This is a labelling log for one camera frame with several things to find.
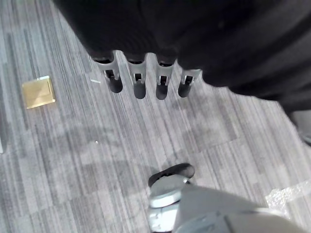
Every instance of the striped carpet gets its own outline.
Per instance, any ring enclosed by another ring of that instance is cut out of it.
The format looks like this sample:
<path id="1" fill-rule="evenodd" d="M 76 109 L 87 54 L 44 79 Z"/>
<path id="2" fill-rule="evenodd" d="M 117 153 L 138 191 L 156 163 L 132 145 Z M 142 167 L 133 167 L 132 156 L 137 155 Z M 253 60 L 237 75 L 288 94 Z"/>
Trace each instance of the striped carpet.
<path id="1" fill-rule="evenodd" d="M 152 54 L 137 100 L 117 59 L 124 89 L 113 94 L 51 2 L 0 1 L 1 233 L 149 232 L 148 177 L 180 162 L 195 166 L 195 183 L 265 205 L 273 189 L 310 179 L 311 149 L 277 104 L 201 80 L 182 99 L 178 66 L 159 101 Z M 26 110 L 21 84 L 46 75 L 56 103 Z M 310 229 L 311 201 L 297 202 Z"/>

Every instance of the black cloth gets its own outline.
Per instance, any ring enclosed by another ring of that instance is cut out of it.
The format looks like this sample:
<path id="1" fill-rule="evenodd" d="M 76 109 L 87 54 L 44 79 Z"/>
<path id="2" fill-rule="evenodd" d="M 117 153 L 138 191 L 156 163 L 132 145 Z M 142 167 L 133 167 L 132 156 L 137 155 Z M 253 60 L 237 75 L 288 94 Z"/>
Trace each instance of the black cloth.
<path id="1" fill-rule="evenodd" d="M 94 59 L 154 52 L 213 86 L 311 109 L 310 0 L 54 0 Z"/>

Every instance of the small white debris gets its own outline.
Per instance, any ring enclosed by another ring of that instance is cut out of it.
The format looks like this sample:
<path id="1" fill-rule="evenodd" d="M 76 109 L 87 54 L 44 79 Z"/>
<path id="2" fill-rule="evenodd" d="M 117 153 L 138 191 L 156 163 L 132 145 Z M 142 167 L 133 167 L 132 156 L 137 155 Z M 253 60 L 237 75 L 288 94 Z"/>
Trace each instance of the small white debris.
<path id="1" fill-rule="evenodd" d="M 94 80 L 94 79 L 90 79 L 91 82 L 94 82 L 94 83 L 101 83 L 101 81 L 97 81 L 97 80 Z"/>

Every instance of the small gold square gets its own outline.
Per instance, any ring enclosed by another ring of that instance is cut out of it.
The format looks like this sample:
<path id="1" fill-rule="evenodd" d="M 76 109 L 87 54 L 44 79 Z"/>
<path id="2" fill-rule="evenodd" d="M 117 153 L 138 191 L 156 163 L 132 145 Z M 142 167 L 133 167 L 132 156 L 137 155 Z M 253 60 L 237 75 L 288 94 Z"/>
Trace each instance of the small gold square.
<path id="1" fill-rule="evenodd" d="M 24 83 L 22 88 L 27 109 L 54 103 L 56 101 L 49 76 Z"/>

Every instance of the gray carpet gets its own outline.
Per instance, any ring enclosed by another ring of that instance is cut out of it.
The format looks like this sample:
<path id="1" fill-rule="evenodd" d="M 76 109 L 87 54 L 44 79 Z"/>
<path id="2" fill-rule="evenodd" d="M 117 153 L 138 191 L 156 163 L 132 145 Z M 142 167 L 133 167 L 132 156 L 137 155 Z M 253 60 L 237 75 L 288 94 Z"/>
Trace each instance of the gray carpet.
<path id="1" fill-rule="evenodd" d="M 159 101 L 152 54 L 146 98 L 135 99 L 121 53 L 124 90 L 113 94 L 49 1 L 1 0 L 0 23 L 1 233 L 149 232 L 148 177 L 185 161 L 197 184 L 262 204 L 311 177 L 311 149 L 273 102 L 201 80 L 182 99 L 179 67 Z M 46 75 L 56 103 L 26 110 L 21 84 Z"/>

